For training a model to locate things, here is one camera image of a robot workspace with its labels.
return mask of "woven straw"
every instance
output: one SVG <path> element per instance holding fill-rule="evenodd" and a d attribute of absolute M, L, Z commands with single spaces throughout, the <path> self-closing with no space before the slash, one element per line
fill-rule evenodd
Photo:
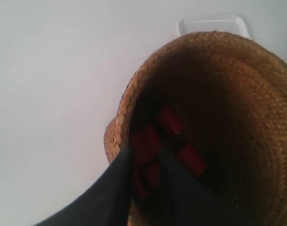
<path fill-rule="evenodd" d="M 128 143 L 129 126 L 140 115 L 135 106 L 151 98 L 181 117 L 210 165 L 207 186 L 215 195 L 261 225 L 287 225 L 287 65 L 282 60 L 229 33 L 193 33 L 163 46 L 136 71 L 106 129 L 109 162 Z M 129 225 L 160 225 L 140 216 L 133 207 Z"/>

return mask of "white surface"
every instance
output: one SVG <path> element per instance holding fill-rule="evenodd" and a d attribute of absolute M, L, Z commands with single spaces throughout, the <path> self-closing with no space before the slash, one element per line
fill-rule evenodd
<path fill-rule="evenodd" d="M 177 25 L 178 34 L 191 32 L 229 32 L 250 39 L 245 21 L 238 15 L 205 16 L 193 20 L 181 20 Z"/>
<path fill-rule="evenodd" d="M 129 79 L 176 24 L 244 18 L 287 61 L 287 0 L 0 0 L 0 226 L 30 226 L 107 166 L 103 134 Z"/>

